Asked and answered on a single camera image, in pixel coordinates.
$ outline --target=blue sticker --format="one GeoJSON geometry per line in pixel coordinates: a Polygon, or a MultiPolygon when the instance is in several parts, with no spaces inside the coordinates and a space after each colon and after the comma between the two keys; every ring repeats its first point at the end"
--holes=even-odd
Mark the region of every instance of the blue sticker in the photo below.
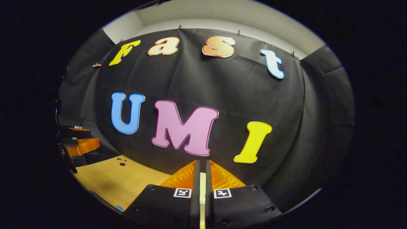
{"type": "Polygon", "coordinates": [[[277,63],[281,64],[281,59],[278,58],[276,56],[276,53],[271,50],[262,49],[260,50],[260,52],[266,56],[267,69],[269,69],[270,73],[273,76],[282,79],[284,77],[284,72],[278,69],[277,64],[277,63]]]}
{"type": "Polygon", "coordinates": [[[144,102],[144,95],[131,94],[129,100],[131,101],[130,110],[130,122],[128,124],[123,123],[122,102],[126,98],[126,95],[121,92],[115,92],[112,94],[112,124],[119,132],[123,134],[134,134],[138,128],[138,121],[140,118],[140,106],[144,102]]]}

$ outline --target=ceiling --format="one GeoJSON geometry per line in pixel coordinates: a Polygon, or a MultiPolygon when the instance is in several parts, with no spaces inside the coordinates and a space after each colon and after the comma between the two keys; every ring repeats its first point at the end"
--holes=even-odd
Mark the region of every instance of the ceiling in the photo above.
{"type": "Polygon", "coordinates": [[[307,55],[324,45],[312,31],[289,16],[252,0],[172,0],[136,10],[144,26],[179,19],[215,19],[272,34],[307,55]]]}

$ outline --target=foam letter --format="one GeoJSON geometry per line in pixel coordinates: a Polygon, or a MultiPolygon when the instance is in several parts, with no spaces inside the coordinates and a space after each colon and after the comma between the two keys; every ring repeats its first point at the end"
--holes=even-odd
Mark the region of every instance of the foam letter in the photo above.
{"type": "Polygon", "coordinates": [[[208,156],[208,139],[212,123],[218,118],[219,112],[210,107],[196,108],[190,117],[182,124],[177,105],[173,101],[158,100],[155,102],[158,110],[157,131],[151,142],[159,147],[168,147],[166,139],[168,132],[173,147],[177,150],[185,139],[189,143],[184,147],[185,152],[197,156],[208,156]]]}
{"type": "Polygon", "coordinates": [[[155,46],[151,47],[148,51],[150,56],[157,56],[159,54],[171,55],[178,51],[177,45],[179,43],[179,38],[177,37],[166,37],[158,40],[155,46]]]}
{"type": "Polygon", "coordinates": [[[128,44],[123,45],[123,46],[120,48],[120,50],[119,50],[119,52],[117,53],[117,55],[114,57],[114,59],[110,62],[109,66],[112,66],[112,65],[115,65],[115,64],[120,63],[120,61],[122,61],[121,58],[122,58],[122,57],[125,57],[127,54],[129,54],[130,50],[131,50],[133,47],[136,47],[136,46],[139,45],[139,44],[140,44],[140,40],[134,41],[134,42],[132,42],[132,43],[128,43],[128,44]]]}
{"type": "Polygon", "coordinates": [[[206,45],[202,47],[203,54],[207,56],[226,58],[234,53],[236,42],[231,37],[212,36],[206,40],[206,45]]]}
{"type": "Polygon", "coordinates": [[[263,122],[249,122],[247,129],[249,130],[249,137],[242,152],[234,157],[234,162],[249,164],[256,162],[256,154],[260,149],[261,143],[263,143],[266,135],[271,132],[271,126],[263,122]]]}
{"type": "Polygon", "coordinates": [[[131,94],[129,100],[131,101],[130,110],[130,122],[128,124],[123,123],[122,102],[126,98],[126,95],[120,92],[112,94],[112,124],[119,132],[123,134],[134,134],[138,128],[138,120],[140,118],[140,106],[144,102],[144,95],[131,94]]]}
{"type": "Polygon", "coordinates": [[[284,72],[278,69],[277,64],[277,63],[281,64],[281,59],[278,58],[276,56],[276,53],[271,50],[262,49],[260,50],[260,52],[266,56],[266,64],[270,73],[273,74],[273,76],[282,79],[284,77],[284,72]]]}

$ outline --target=wooden table surface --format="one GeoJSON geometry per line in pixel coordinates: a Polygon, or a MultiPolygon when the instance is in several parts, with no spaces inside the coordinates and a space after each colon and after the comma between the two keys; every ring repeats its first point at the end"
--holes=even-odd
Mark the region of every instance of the wooden table surface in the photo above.
{"type": "Polygon", "coordinates": [[[96,192],[109,204],[120,206],[123,210],[130,206],[147,185],[160,185],[171,176],[123,155],[80,166],[77,170],[78,173],[74,175],[87,190],[96,192]]]}

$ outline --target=letter m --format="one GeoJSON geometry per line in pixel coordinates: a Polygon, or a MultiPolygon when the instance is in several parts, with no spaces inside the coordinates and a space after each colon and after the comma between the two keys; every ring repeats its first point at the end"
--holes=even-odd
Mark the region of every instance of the letter m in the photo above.
{"type": "Polygon", "coordinates": [[[219,112],[210,107],[196,108],[190,117],[182,124],[176,104],[169,100],[155,102],[158,110],[157,130],[151,142],[159,147],[168,147],[171,140],[177,150],[185,139],[189,137],[189,143],[184,147],[185,152],[198,156],[208,156],[208,139],[212,123],[218,118],[219,112]]]}

